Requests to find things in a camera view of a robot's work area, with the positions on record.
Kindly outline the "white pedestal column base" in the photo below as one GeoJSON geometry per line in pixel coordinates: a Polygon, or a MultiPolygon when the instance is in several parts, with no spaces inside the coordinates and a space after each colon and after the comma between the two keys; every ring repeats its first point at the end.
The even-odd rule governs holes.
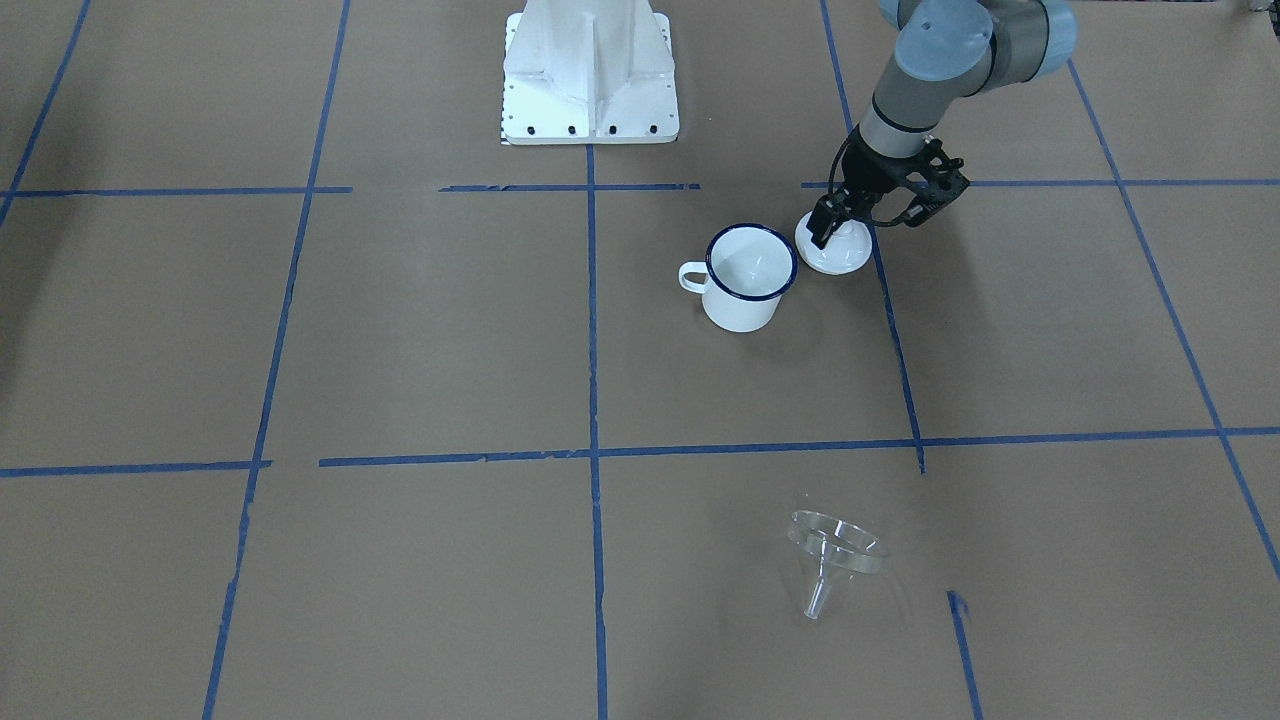
{"type": "Polygon", "coordinates": [[[672,27],[649,1],[527,1],[503,37],[503,143],[678,138],[672,27]]]}

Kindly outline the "white mug lid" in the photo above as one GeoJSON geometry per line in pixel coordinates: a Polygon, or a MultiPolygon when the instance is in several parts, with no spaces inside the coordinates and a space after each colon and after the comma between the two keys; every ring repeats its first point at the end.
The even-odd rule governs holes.
{"type": "Polygon", "coordinates": [[[823,249],[813,242],[813,233],[806,224],[812,211],[797,222],[795,246],[797,254],[809,268],[827,275],[846,275],[863,268],[872,256],[873,240],[870,229],[856,220],[845,222],[829,237],[823,249]]]}

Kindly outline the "clear plastic funnel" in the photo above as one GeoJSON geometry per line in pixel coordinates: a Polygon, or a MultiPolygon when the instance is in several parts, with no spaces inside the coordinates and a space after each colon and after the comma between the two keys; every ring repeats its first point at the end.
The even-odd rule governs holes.
{"type": "Polygon", "coordinates": [[[890,565],[890,548],[877,534],[829,514],[791,512],[787,536],[815,562],[815,580],[803,606],[803,615],[812,621],[820,620],[838,582],[879,575],[890,565]]]}

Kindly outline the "white enamel mug blue rim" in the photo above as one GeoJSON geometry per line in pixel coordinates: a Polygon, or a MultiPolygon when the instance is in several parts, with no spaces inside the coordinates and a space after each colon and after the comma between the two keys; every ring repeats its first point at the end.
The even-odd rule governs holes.
{"type": "Polygon", "coordinates": [[[741,223],[719,231],[701,261],[682,264],[677,281],[700,296],[712,323],[749,333],[771,320],[796,275],[797,255],[778,231],[741,223]]]}

